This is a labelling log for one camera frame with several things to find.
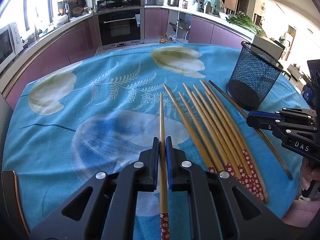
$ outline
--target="oven handle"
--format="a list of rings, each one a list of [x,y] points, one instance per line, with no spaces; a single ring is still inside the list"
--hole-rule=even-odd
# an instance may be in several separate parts
[[[132,17],[132,18],[127,18],[127,19],[120,19],[120,20],[114,20],[114,21],[103,22],[103,24],[106,24],[106,23],[113,23],[113,22],[118,22],[118,21],[125,21],[125,20],[135,20],[135,19],[136,19],[135,17]]]

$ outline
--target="chopstick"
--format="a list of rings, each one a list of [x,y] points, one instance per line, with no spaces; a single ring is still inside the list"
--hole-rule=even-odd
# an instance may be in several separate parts
[[[247,162],[246,162],[244,156],[242,155],[242,153],[241,154],[237,153],[237,151],[241,152],[241,150],[240,150],[238,144],[235,142],[235,138],[233,136],[229,137],[227,135],[228,130],[225,130],[223,128],[222,124],[220,123],[220,121],[222,121],[222,120],[221,119],[220,119],[220,121],[218,120],[217,116],[214,114],[214,112],[210,108],[208,102],[205,100],[204,96],[198,90],[198,88],[195,85],[193,85],[193,88],[195,89],[195,91],[197,92],[198,96],[200,97],[200,99],[201,99],[202,103],[204,104],[206,110],[209,112],[209,115],[210,115],[211,119],[213,120],[215,126],[217,127],[217,130],[220,132],[222,138],[225,140],[229,151],[231,152],[233,158],[236,161],[237,166],[243,165],[243,168],[244,168],[245,172],[247,174],[250,174],[250,168],[249,168],[248,165],[246,165]]]
[[[197,128],[197,130],[198,130],[198,132],[204,142],[204,145],[207,147],[209,155],[213,160],[214,166],[218,169],[218,171],[224,171],[224,167],[223,167],[221,161],[219,160],[217,153],[215,152],[209,138],[207,137],[205,131],[202,129],[200,123],[198,122],[198,120],[197,120],[196,116],[194,115],[188,102],[186,101],[186,99],[184,98],[184,96],[180,92],[179,92],[179,96],[180,96],[181,100],[183,101],[183,104],[186,106],[186,108],[190,114],[190,117],[191,117],[193,123],[195,124],[195,126],[196,126],[196,128]]]
[[[178,114],[184,124],[184,126],[186,127],[186,130],[188,131],[188,134],[190,135],[193,143],[196,146],[196,149],[198,150],[202,161],[204,162],[204,165],[207,167],[207,169],[210,172],[216,172],[218,171],[223,171],[224,168],[223,167],[214,167],[212,164],[212,161],[210,160],[207,151],[205,150],[204,146],[202,145],[202,142],[200,141],[200,139],[198,138],[196,132],[194,131],[192,125],[190,124],[188,118],[186,117],[186,115],[184,114],[183,110],[181,109],[180,105],[178,104],[176,98],[174,97],[174,95],[171,93],[171,91],[169,90],[169,88],[163,84],[164,89],[166,90],[169,98],[171,99],[173,105],[176,107]]]
[[[254,180],[254,182],[256,182],[256,179],[254,178],[254,175],[257,175],[258,178],[258,186],[261,186],[262,192],[263,194],[260,192],[260,196],[261,199],[264,198],[265,203],[269,203],[269,197],[268,197],[268,192],[266,189],[266,185],[263,181],[263,177],[260,173],[260,170],[258,169],[258,165],[249,149],[249,146],[246,142],[246,140],[244,139],[242,133],[240,132],[238,126],[236,125],[234,119],[231,117],[230,113],[228,112],[228,110],[225,108],[225,106],[222,104],[222,102],[220,101],[220,99],[215,95],[214,91],[211,89],[211,87],[205,83],[201,81],[201,84],[203,85],[203,87],[206,90],[206,95],[210,101],[210,103],[212,104],[212,106],[216,106],[218,111],[216,112],[218,117],[221,120],[225,120],[226,124],[229,126],[229,128],[231,129],[233,135],[236,137],[237,142],[239,143],[240,147],[241,147],[241,152],[243,153],[243,155],[246,158],[246,163],[251,167],[251,173],[248,174],[249,175],[249,179]]]
[[[229,96],[227,95],[224,91],[222,91],[216,84],[214,84],[211,80],[209,80],[209,83],[216,89],[218,90],[218,92],[223,95],[225,97],[225,99],[227,99],[238,111],[239,113],[245,118],[247,119],[248,115],[243,111],[243,109]],[[211,89],[211,87],[208,86],[208,88],[210,89],[212,95],[214,95],[216,98],[217,96],[215,95],[215,93],[213,92],[213,90]],[[256,132],[258,133],[258,135],[263,139],[263,141],[266,143],[266,145],[270,148],[270,150],[272,151],[272,153],[274,154],[274,156],[276,157],[276,159],[278,160],[278,162],[280,163],[280,165],[282,166],[282,168],[284,169],[285,173],[287,174],[288,178],[290,180],[293,179],[292,174],[290,173],[287,164],[284,162],[284,160],[282,159],[282,157],[279,155],[278,151],[276,150],[276,148],[272,145],[272,143],[269,141],[269,139],[267,138],[267,136],[260,130],[260,129],[255,129]]]
[[[220,157],[223,161],[225,168],[227,169],[227,171],[230,172],[230,174],[232,176],[234,176],[237,179],[241,179],[241,174],[240,174],[239,170],[234,169],[234,167],[235,167],[234,159],[230,158],[230,156],[228,156],[228,153],[226,152],[225,148],[223,147],[221,141],[219,140],[219,137],[217,136],[215,130],[210,126],[210,123],[209,123],[207,117],[205,116],[204,112],[202,111],[201,107],[199,106],[198,102],[196,101],[194,95],[191,93],[191,91],[189,90],[189,88],[186,86],[185,83],[183,83],[183,86],[186,89],[193,105],[195,106],[202,122],[204,123],[205,127],[207,128],[207,131],[210,134],[210,137],[211,137],[212,141],[214,142],[214,144],[220,154]]]
[[[169,239],[169,217],[168,217],[168,191],[167,191],[167,164],[165,156],[165,130],[164,130],[164,108],[163,94],[160,94],[160,154],[159,154],[159,176],[160,176],[160,232],[165,233]]]

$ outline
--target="stainless steel pot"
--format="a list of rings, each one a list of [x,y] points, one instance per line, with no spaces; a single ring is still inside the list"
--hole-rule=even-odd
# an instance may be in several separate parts
[[[179,0],[168,0],[168,5],[179,7]]]

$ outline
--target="black mesh pencil holder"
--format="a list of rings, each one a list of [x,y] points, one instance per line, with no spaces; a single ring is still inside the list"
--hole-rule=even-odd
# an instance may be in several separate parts
[[[275,84],[282,65],[259,47],[241,42],[242,50],[227,83],[227,92],[242,108],[257,110]]]

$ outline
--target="countertop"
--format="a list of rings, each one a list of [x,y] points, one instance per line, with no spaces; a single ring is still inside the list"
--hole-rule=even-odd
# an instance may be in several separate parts
[[[10,82],[11,78],[18,72],[18,70],[23,66],[23,64],[32,57],[32,55],[34,55],[39,49],[41,49],[41,47],[58,37],[67,29],[92,16],[93,14],[87,14],[84,16],[79,16],[74,20],[72,18],[69,23],[54,29],[47,35],[41,37],[39,41],[30,44],[29,48],[22,51],[0,74],[0,92],[3,92],[4,88]]]
[[[169,9],[169,10],[174,10],[174,11],[180,11],[180,12],[184,12],[184,13],[188,13],[188,14],[192,14],[194,16],[199,16],[201,18],[210,20],[212,22],[216,22],[219,25],[223,25],[245,37],[248,38],[249,41],[253,41],[255,34],[252,32],[249,32],[248,30],[232,24],[232,23],[228,23],[226,20],[221,19],[219,16],[215,16],[215,15],[210,15],[210,14],[206,14],[206,13],[202,13],[202,12],[197,12],[197,11],[193,11],[193,10],[188,10],[188,9],[183,9],[183,8],[178,8],[178,7],[173,7],[173,6],[162,6],[162,5],[146,5],[145,8],[164,8],[164,9]]]

